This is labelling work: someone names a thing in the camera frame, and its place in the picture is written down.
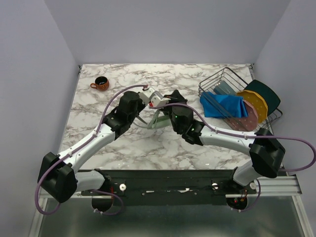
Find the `mint green headphones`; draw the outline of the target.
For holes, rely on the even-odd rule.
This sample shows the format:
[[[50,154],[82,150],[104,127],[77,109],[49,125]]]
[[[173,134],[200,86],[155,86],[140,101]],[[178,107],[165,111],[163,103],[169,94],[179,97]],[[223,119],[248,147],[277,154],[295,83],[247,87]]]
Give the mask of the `mint green headphones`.
[[[160,116],[160,113],[161,113],[160,110],[156,110],[152,120],[149,123],[146,123],[143,121],[145,125],[139,125],[139,124],[136,124],[135,122],[133,122],[133,124],[139,128],[144,128],[148,130],[160,129],[160,128],[171,126],[171,121],[169,119],[169,116],[168,115]]]

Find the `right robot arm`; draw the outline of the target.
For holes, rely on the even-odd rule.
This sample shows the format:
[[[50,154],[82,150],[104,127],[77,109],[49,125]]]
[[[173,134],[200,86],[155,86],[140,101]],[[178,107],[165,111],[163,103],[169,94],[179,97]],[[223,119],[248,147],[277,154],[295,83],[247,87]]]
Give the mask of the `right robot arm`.
[[[269,130],[261,128],[257,132],[238,132],[215,128],[203,120],[194,119],[193,109],[178,90],[165,95],[167,107],[162,111],[168,115],[173,130],[192,145],[223,147],[250,156],[250,161],[235,168],[227,181],[228,190],[239,193],[251,181],[259,177],[276,178],[285,148],[271,137]]]

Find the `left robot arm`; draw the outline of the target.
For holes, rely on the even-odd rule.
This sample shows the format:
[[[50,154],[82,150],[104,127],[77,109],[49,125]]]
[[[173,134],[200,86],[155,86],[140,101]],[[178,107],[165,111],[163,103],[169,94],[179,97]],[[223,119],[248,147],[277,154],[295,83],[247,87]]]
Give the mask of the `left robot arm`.
[[[101,148],[129,130],[135,118],[152,102],[154,92],[151,87],[138,93],[122,90],[119,105],[109,114],[103,113],[97,127],[87,136],[57,155],[49,152],[44,156],[38,187],[59,203],[64,203],[76,192],[94,190],[99,195],[106,194],[110,186],[105,174],[97,170],[79,170]]]

